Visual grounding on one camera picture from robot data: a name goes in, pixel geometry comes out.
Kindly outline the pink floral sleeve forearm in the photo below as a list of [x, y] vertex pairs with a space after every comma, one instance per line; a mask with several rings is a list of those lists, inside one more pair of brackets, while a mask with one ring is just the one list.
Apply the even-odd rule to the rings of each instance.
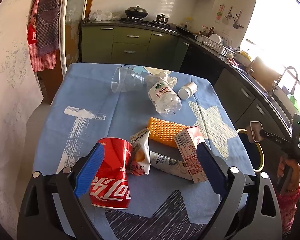
[[280, 208], [282, 234], [287, 234], [294, 222], [294, 216], [297, 210], [296, 204], [300, 198], [300, 184], [298, 188], [285, 194], [278, 194], [277, 201]]

